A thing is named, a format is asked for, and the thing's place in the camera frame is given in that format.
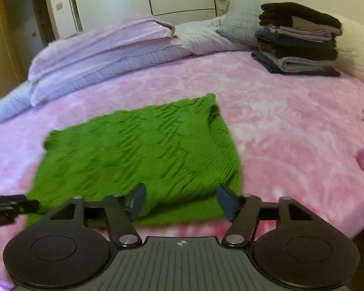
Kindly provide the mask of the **green knitted sweater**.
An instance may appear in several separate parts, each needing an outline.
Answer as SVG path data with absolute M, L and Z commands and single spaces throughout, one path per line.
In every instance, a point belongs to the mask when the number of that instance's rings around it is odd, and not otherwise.
M 214 94 L 118 110 L 44 140 L 28 197 L 46 213 L 73 196 L 99 201 L 143 183 L 138 224 L 162 226 L 222 216 L 219 185 L 241 192 L 241 163 Z

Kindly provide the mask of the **pink rose blanket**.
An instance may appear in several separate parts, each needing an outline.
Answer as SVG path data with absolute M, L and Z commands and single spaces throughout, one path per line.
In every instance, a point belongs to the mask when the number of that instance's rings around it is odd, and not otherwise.
M 215 94 L 243 166 L 243 192 L 290 196 L 354 237 L 364 229 L 364 83 L 268 73 L 247 51 L 132 72 L 0 125 L 0 194 L 25 194 L 52 131 L 115 110 Z

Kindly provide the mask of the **lilac lower pillow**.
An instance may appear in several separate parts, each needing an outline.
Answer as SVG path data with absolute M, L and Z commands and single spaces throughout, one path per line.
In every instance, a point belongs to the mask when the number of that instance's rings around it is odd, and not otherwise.
M 119 74 L 172 62 L 191 54 L 181 40 L 163 38 L 92 55 L 40 77 L 30 92 L 30 103 L 36 107 Z

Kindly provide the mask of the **lilac pillow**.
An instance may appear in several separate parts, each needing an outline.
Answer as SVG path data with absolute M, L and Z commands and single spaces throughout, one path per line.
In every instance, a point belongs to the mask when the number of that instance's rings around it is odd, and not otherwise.
M 49 43 L 31 61 L 27 80 L 31 83 L 36 82 L 56 70 L 106 51 L 145 41 L 163 38 L 168 40 L 174 33 L 175 25 L 152 15 L 130 15 L 113 24 Z
M 30 92 L 30 103 L 36 107 L 119 74 L 172 62 L 191 54 L 181 40 L 163 38 L 92 55 L 40 77 Z

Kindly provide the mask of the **wooden door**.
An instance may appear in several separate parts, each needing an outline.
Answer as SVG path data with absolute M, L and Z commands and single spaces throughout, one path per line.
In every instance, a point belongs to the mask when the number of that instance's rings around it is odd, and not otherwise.
M 8 25 L 3 0 L 0 0 L 0 98 L 25 81 Z

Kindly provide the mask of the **stack of folded clothes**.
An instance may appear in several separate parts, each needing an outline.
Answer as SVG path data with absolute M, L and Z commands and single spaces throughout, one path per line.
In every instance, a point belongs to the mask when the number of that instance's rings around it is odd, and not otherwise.
M 265 3 L 255 32 L 258 49 L 251 57 L 271 74 L 327 76 L 341 74 L 336 37 L 341 22 L 327 13 L 294 2 Z

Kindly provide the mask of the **lilac top pillow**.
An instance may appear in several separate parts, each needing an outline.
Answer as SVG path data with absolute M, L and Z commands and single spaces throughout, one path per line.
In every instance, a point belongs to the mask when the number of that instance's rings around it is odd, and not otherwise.
M 175 25 L 152 15 L 130 15 L 113 24 L 49 43 L 31 61 L 27 80 L 31 83 L 36 82 L 56 70 L 106 51 L 145 41 L 163 38 L 168 40 L 174 33 Z

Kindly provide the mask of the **grey checked cushion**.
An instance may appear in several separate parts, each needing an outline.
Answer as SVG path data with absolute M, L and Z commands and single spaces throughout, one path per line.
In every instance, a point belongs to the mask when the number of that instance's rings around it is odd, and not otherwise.
M 261 6 L 267 2 L 264 0 L 229 0 L 227 12 L 220 20 L 220 26 L 216 32 L 229 40 L 257 47 L 255 33 L 261 28 L 259 19 L 263 13 Z

